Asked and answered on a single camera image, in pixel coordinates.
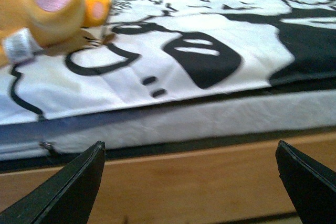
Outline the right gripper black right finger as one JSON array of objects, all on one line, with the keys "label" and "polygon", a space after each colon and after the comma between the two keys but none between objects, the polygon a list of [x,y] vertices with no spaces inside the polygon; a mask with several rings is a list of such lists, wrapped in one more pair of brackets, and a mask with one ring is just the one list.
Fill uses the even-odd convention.
[{"label": "right gripper black right finger", "polygon": [[335,171],[282,140],[276,161],[302,223],[335,223]]}]

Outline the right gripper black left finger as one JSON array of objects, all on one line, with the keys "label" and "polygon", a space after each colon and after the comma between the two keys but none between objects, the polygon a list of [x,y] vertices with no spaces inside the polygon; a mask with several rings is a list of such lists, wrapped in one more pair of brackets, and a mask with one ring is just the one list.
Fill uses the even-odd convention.
[{"label": "right gripper black left finger", "polygon": [[105,144],[97,141],[1,212],[1,223],[87,223],[100,188]]}]

